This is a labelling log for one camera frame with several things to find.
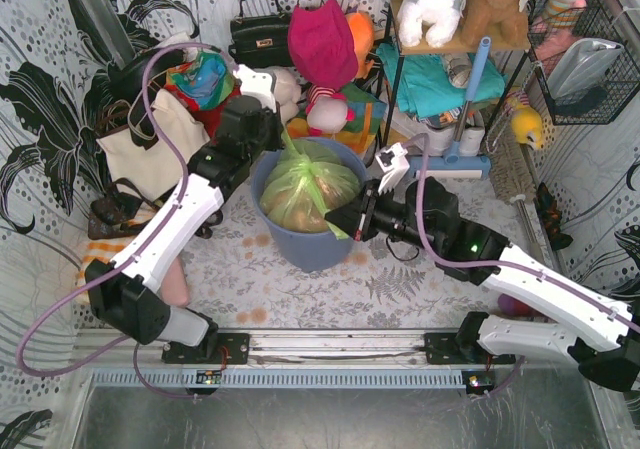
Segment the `brown teddy bear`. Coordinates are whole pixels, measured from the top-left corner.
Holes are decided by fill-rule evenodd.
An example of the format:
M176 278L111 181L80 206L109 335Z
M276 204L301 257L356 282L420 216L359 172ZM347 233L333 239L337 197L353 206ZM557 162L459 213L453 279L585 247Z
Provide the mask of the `brown teddy bear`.
M462 42L476 46L487 35L489 24L499 24L508 44L526 44L529 27L527 14L520 10L521 0L467 0L462 19Z

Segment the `green plastic bag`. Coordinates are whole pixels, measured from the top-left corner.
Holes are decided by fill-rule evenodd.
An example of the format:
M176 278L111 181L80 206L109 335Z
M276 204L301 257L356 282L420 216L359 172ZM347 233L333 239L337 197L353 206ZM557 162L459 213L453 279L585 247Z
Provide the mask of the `green plastic bag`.
M292 141L283 134L285 149L267 178L260 208L275 224L294 232L329 229L348 237L324 220L324 215L358 195L360 182L328 147L314 141Z

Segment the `colorful cloth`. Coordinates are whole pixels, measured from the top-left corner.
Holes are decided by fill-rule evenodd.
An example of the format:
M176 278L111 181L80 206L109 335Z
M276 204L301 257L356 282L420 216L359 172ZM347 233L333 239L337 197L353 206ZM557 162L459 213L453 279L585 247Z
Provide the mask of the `colorful cloth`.
M207 131L209 137L213 137L213 135L216 133L216 129L218 129L218 126L220 125L222 111L224 111L227 102L229 102L229 99L231 99L232 97L239 95L240 86L235 86L231 91L231 94L229 94L229 97L222 101L220 105L218 105L215 109L211 109L209 111L194 111L191 113L191 115L196 121L202 123L202 125L204 126L204 130Z
M193 62L167 71L165 88L187 104L189 112L208 111L224 101L235 86L224 59L200 51Z
M320 134L320 137L334 139L356 154L362 154L373 143L387 105L353 83L344 86L340 94L346 97L347 106L354 112L355 119L348 121L337 134ZM287 132L294 139L315 135L310 133L309 125L303 117L289 121Z
M149 206L143 204L136 213L135 217L129 222L131 224L142 224L144 222L150 221L155 214L156 211L153 211L151 208L149 208ZM113 256L127 247L129 243L134 239L135 236L129 236L118 237L115 239L88 241L87 249L84 253L84 257L82 258L80 271L76 276L76 289L86 284L87 281L84 276L84 271L87 269L87 266L89 266L91 261L93 261L94 259L98 259L100 262L108 264ZM88 305L89 295L86 292L80 293L78 296L76 296L76 301L79 304Z

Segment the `teal towel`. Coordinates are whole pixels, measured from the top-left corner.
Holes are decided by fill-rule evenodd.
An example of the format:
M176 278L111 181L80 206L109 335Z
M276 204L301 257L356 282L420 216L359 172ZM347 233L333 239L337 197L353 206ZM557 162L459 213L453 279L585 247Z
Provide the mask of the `teal towel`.
M376 51L384 72L393 86L398 63L398 52L390 44L380 44ZM500 97L505 80L491 61L487 61L476 93L475 102ZM442 67L440 56L406 56L402 78L398 88L397 105L400 111L417 114L419 118L431 117L464 104L466 89L451 85Z

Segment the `orange stuffed toy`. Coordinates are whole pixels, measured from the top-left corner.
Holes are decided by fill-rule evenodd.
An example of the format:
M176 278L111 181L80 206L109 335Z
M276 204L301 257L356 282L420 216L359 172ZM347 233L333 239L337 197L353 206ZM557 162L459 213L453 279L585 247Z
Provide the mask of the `orange stuffed toy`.
M358 58L358 73L355 79L363 79L367 77L373 66L373 60L367 62L367 56L373 47L373 22L371 17L364 12L347 14L347 22L353 36L353 49Z
M499 24L505 42L525 44L529 23L527 13L520 10L521 0L467 0L462 19L462 42L476 46L487 35L489 24Z

